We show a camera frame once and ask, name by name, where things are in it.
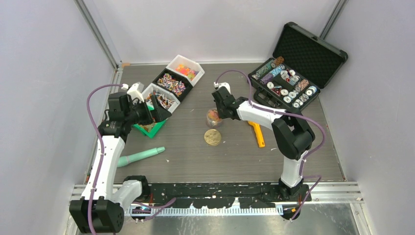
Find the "green bin with candies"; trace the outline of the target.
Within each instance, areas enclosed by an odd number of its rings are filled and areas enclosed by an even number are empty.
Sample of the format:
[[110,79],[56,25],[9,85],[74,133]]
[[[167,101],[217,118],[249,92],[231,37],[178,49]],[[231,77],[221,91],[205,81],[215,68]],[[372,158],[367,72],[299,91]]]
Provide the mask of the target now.
[[144,136],[153,139],[155,135],[159,132],[159,130],[164,126],[167,120],[152,123],[150,125],[133,125],[133,128],[140,131]]

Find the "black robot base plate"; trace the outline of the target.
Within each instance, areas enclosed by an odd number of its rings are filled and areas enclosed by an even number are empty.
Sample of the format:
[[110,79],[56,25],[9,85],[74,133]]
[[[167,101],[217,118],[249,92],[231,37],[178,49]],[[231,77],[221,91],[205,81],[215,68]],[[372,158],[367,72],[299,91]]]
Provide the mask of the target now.
[[165,205],[172,198],[172,208],[223,209],[239,204],[242,209],[272,208],[276,203],[298,205],[305,199],[309,185],[286,189],[278,183],[153,183],[145,187],[138,202]]

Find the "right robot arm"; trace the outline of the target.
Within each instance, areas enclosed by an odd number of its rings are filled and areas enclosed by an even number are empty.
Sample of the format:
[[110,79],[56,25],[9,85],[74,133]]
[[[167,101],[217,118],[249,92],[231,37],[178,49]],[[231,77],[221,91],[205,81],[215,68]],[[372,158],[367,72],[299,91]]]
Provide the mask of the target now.
[[251,121],[273,131],[277,147],[284,156],[278,193],[281,199],[292,201],[302,187],[304,157],[315,140],[305,117],[299,109],[273,109],[245,97],[235,98],[227,83],[216,83],[214,87],[212,96],[220,118]]

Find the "clear plastic jar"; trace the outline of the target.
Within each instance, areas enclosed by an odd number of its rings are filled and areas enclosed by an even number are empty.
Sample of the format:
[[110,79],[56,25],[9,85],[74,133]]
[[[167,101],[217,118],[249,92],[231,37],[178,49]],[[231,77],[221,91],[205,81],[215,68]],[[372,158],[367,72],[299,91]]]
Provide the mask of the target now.
[[219,118],[217,109],[209,109],[207,112],[207,126],[217,128],[223,124],[223,120]]

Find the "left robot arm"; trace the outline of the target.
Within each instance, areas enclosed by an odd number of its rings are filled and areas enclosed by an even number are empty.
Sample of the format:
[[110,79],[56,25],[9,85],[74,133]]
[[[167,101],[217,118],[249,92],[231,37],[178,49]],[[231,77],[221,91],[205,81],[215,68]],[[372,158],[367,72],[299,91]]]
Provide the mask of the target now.
[[80,199],[69,204],[69,212],[81,233],[118,233],[133,201],[143,203],[149,199],[150,187],[145,176],[128,176],[121,188],[113,188],[118,161],[133,125],[149,125],[172,115],[154,96],[151,99],[152,110],[145,101],[126,92],[109,95],[108,117],[97,128],[98,149],[89,181]]

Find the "orange plastic scoop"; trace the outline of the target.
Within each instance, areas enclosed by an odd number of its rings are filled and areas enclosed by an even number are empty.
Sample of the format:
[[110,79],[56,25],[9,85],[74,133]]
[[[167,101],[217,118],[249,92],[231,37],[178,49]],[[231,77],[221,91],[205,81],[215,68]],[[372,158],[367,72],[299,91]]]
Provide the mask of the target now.
[[265,140],[263,138],[263,134],[261,131],[261,127],[259,124],[252,122],[252,121],[248,121],[248,124],[253,128],[254,133],[255,133],[255,137],[257,140],[257,144],[259,148],[264,148],[265,147]]

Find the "gold jar lid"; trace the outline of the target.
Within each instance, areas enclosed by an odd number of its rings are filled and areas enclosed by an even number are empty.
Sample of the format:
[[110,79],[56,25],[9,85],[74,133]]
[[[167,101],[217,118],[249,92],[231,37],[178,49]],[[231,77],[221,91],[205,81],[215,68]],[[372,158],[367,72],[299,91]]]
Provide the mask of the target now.
[[204,140],[210,146],[216,146],[222,139],[221,133],[216,129],[209,129],[204,133]]

